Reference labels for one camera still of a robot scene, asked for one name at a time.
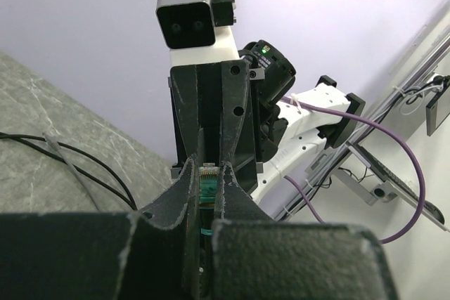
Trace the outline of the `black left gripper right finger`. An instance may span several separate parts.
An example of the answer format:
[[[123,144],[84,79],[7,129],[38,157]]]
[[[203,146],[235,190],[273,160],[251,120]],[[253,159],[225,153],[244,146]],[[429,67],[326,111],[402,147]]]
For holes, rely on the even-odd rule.
[[[379,240],[341,223],[279,223],[221,166],[212,223],[213,299],[396,299]]]

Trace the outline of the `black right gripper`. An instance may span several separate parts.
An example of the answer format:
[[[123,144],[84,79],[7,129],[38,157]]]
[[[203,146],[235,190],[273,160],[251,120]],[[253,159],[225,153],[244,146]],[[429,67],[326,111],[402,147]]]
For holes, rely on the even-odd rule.
[[[173,169],[180,169],[191,155],[199,163],[230,162],[240,187],[247,193],[255,190],[260,146],[249,71],[244,60],[171,68]]]

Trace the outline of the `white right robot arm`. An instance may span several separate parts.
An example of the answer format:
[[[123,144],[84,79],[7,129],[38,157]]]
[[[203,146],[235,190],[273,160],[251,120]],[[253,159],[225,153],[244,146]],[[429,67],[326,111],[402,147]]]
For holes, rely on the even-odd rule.
[[[176,167],[190,155],[229,162],[255,202],[308,155],[339,146],[354,129],[342,114],[364,106],[326,76],[288,99],[295,68],[264,40],[173,50],[170,61]]]

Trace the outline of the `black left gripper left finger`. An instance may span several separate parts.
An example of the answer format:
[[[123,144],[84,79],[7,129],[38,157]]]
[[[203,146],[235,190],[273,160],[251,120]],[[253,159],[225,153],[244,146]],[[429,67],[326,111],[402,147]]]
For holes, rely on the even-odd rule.
[[[198,299],[199,166],[143,211],[1,215],[2,299]]]

